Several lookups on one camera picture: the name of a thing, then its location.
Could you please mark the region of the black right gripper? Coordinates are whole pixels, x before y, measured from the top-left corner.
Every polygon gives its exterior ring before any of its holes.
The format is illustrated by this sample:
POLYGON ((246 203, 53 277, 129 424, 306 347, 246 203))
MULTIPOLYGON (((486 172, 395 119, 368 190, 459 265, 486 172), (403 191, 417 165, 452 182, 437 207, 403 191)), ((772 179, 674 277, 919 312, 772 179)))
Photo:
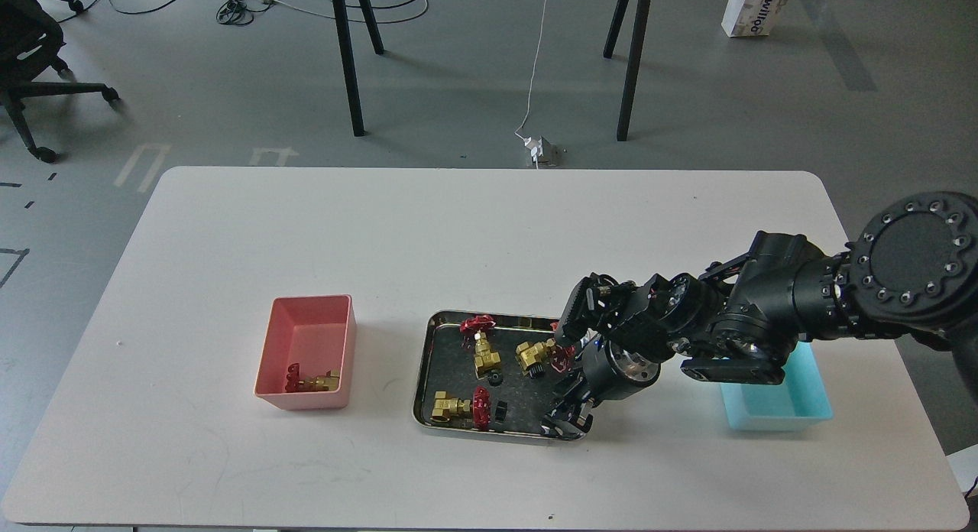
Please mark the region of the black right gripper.
POLYGON ((674 355, 661 323, 670 292, 670 282, 659 274, 645 284, 590 274, 574 286, 555 340, 560 347, 581 347, 572 370, 553 386, 555 410, 541 417, 543 436, 586 435, 594 404, 623 400, 656 382, 660 365, 674 355), (574 424, 562 410, 574 411, 574 424))

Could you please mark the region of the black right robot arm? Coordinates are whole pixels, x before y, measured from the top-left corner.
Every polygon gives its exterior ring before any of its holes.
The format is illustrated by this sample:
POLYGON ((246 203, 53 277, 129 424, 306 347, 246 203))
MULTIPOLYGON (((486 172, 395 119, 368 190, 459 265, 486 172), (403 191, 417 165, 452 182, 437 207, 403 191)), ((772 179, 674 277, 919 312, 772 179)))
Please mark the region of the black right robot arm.
POLYGON ((585 435, 594 407, 649 387, 674 355, 695 380, 779 385, 798 342, 839 338, 911 335, 952 354, 975 395, 976 212, 974 196, 920 192, 834 256, 806 236, 760 230, 745 253, 698 277, 583 277, 555 329, 559 346, 583 346, 542 425, 585 435))

